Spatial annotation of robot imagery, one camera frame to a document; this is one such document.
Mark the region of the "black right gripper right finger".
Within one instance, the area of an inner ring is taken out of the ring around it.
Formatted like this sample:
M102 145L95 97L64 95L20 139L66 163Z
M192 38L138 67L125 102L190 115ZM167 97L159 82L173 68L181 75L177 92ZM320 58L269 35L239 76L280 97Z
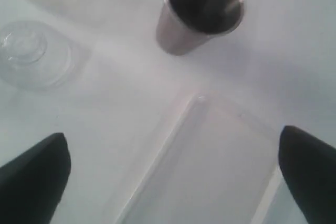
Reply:
M307 223L335 223L335 148L286 125L280 134L278 164Z

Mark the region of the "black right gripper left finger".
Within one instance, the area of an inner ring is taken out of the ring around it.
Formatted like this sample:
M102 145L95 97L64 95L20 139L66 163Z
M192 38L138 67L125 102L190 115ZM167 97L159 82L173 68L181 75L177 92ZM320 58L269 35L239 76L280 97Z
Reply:
M53 133L1 166L1 223L50 223L70 172L64 133Z

